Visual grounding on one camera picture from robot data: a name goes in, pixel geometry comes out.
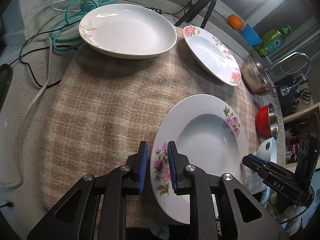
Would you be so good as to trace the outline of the right gloved hand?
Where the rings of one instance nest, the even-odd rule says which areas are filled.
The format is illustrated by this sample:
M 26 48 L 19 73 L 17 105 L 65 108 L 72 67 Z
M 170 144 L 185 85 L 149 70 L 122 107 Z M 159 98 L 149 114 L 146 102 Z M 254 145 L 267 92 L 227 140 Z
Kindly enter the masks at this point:
M 300 205 L 288 206 L 289 201 L 281 202 L 276 192 L 272 192 L 267 201 L 267 211 L 291 237 L 302 229 L 302 214 L 306 207 Z

